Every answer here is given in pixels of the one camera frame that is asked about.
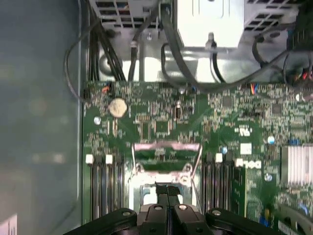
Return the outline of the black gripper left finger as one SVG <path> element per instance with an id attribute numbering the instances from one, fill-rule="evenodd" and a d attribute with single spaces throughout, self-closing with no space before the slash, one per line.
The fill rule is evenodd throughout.
<path id="1" fill-rule="evenodd" d="M 121 208 L 67 232 L 68 235 L 165 235 L 168 188 L 156 185 L 156 204 L 143 205 L 139 213 Z"/>

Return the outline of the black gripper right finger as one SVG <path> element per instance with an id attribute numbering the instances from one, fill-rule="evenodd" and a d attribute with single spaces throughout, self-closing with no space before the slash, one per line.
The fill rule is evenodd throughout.
<path id="1" fill-rule="evenodd" d="M 213 208 L 205 215 L 191 205 L 181 204 L 180 189 L 169 187 L 169 206 L 182 235 L 276 235 L 277 231 L 230 211 Z"/>

